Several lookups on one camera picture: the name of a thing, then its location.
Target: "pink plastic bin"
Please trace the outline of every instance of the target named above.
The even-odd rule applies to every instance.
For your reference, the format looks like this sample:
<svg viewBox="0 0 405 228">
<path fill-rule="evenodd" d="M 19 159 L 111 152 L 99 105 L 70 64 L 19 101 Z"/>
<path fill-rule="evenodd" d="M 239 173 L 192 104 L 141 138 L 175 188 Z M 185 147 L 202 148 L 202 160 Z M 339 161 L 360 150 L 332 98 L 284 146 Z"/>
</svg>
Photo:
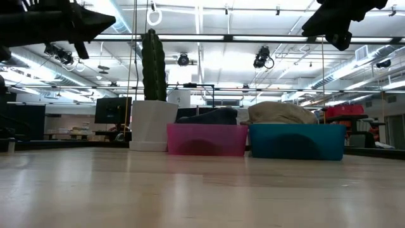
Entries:
<svg viewBox="0 0 405 228">
<path fill-rule="evenodd" d="M 169 155 L 244 156 L 247 126 L 168 124 Z"/>
</svg>

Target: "potted cactus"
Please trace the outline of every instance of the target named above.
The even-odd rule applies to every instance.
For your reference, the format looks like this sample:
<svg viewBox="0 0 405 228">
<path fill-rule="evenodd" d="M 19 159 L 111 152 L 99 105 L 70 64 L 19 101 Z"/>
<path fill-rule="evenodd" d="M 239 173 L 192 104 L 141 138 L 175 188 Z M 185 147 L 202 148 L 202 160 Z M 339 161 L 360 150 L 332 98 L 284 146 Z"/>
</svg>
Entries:
<svg viewBox="0 0 405 228">
<path fill-rule="evenodd" d="M 176 119 L 177 104 L 166 102 L 165 52 L 153 29 L 142 40 L 144 101 L 134 101 L 130 150 L 166 151 L 166 126 Z"/>
</svg>

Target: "red container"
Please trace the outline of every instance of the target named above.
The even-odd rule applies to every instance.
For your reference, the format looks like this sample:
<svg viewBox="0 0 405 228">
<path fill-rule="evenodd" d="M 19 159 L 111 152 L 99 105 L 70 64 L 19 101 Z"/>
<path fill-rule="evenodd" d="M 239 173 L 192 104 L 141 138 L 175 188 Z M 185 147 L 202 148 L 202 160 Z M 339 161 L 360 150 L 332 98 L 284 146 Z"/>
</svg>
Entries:
<svg viewBox="0 0 405 228">
<path fill-rule="evenodd" d="M 326 117 L 338 117 L 341 115 L 362 115 L 365 110 L 361 104 L 338 105 L 329 107 L 326 111 Z"/>
<path fill-rule="evenodd" d="M 169 155 L 244 156 L 247 126 L 168 124 Z"/>
</svg>

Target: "plastic bin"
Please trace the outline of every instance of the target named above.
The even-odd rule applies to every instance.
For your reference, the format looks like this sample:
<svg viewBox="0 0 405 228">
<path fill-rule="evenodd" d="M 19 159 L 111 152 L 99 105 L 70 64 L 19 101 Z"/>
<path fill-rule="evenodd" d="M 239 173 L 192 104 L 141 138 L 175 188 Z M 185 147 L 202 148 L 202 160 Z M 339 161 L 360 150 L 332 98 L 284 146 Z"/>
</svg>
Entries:
<svg viewBox="0 0 405 228">
<path fill-rule="evenodd" d="M 170 155 L 244 156 L 247 126 L 168 124 Z"/>
<path fill-rule="evenodd" d="M 346 126 L 253 124 L 249 134 L 255 158 L 340 161 Z"/>
</svg>

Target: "white planter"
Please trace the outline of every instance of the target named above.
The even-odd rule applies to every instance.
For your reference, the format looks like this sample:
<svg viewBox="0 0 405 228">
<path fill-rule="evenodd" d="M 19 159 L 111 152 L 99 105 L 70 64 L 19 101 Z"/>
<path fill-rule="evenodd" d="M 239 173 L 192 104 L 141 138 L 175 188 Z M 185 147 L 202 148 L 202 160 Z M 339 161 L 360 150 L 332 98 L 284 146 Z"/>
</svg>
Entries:
<svg viewBox="0 0 405 228">
<path fill-rule="evenodd" d="M 177 104 L 163 101 L 134 101 L 132 105 L 132 141 L 129 149 L 133 151 L 166 151 L 167 124 L 176 120 Z"/>
</svg>

